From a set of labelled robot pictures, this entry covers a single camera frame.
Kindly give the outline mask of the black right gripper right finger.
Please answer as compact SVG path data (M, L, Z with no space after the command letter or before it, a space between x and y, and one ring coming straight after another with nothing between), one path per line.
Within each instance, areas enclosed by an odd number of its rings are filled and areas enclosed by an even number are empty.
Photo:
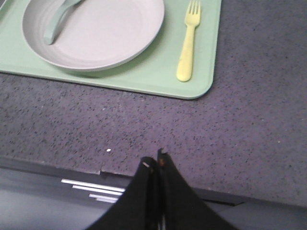
M230 230L232 224L209 208L187 184L171 156L158 150L162 211L167 230Z

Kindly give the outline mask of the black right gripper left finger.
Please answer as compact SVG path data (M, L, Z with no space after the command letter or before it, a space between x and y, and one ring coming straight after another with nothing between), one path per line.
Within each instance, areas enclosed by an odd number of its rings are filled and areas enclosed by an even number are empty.
M156 230L157 162L141 158L138 169L117 202L88 230Z

